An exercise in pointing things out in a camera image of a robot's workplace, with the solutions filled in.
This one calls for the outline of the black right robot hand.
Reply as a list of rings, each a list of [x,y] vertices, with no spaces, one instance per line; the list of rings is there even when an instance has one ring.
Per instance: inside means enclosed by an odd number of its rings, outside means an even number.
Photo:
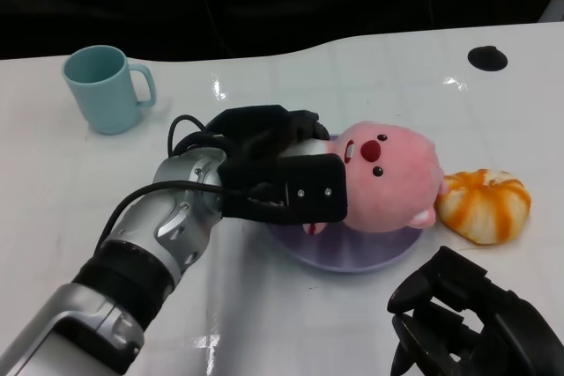
[[[561,375],[563,344],[539,311],[448,247],[408,276],[388,310],[399,344],[391,374]]]

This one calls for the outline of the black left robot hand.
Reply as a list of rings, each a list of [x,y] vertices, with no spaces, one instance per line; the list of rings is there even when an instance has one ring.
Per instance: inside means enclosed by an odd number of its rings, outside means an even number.
[[[332,223],[348,211],[345,164],[335,153],[285,156],[329,140],[318,114],[280,105],[227,109],[206,128],[235,145],[218,170],[221,214],[276,225]]]

